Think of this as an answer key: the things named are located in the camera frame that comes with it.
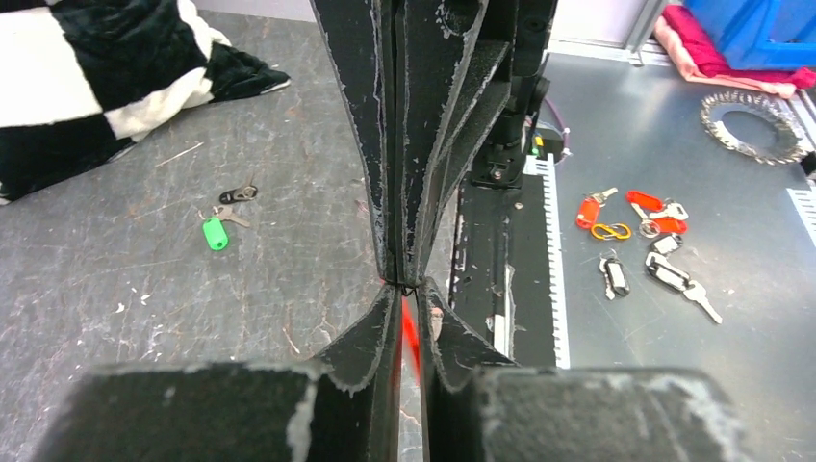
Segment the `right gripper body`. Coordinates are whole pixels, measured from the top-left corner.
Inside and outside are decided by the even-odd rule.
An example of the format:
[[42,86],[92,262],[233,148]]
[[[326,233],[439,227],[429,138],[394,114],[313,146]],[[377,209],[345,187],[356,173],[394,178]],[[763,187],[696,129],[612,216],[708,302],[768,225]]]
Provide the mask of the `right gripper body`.
[[507,45],[497,75],[509,81],[534,76],[548,47],[557,0],[490,0],[484,39]]

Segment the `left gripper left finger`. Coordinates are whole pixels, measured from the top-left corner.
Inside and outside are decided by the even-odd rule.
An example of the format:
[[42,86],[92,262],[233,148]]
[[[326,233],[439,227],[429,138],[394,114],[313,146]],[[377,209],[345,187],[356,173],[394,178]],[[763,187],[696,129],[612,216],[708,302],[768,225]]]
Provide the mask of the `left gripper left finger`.
[[314,461],[397,460],[401,335],[401,292],[384,284],[363,316],[316,355],[327,371],[314,403]]

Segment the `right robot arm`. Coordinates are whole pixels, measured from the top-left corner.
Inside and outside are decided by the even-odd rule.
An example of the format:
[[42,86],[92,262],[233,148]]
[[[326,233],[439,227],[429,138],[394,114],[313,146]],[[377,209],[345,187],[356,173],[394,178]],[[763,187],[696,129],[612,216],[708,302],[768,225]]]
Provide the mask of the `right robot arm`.
[[470,170],[502,180],[546,89],[552,1],[316,1],[358,146],[378,274],[418,287]]

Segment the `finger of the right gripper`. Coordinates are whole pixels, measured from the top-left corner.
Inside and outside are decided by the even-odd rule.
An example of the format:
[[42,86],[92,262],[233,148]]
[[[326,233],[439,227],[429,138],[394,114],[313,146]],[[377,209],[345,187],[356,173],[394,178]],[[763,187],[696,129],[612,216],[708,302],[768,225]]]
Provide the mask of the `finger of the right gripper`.
[[490,90],[507,98],[511,1],[402,1],[395,12],[397,274],[424,278],[456,138]]
[[364,172],[375,262],[379,277],[396,282],[388,249],[386,92],[379,1],[311,3],[349,118]]

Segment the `red key tag with keyring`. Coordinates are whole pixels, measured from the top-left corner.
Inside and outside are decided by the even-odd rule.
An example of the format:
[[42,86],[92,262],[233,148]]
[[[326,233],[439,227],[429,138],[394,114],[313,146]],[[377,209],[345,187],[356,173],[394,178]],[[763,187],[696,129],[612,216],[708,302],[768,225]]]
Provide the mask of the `red key tag with keyring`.
[[401,380],[401,354],[404,351],[408,353],[407,361],[413,367],[415,379],[422,384],[419,328],[406,295],[401,299],[401,307],[397,306],[398,290],[398,286],[381,280],[380,291],[360,319],[361,324],[366,323],[371,329],[370,338],[374,341],[367,378],[371,378],[377,388],[390,389],[394,393]]

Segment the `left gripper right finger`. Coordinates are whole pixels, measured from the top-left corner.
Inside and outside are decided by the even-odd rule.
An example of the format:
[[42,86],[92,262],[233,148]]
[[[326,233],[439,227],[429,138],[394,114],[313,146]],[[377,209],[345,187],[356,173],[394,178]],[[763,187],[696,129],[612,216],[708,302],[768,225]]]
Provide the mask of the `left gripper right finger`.
[[490,368],[517,363],[498,352],[450,309],[431,278],[417,288],[424,457],[427,461],[483,461],[481,378]]

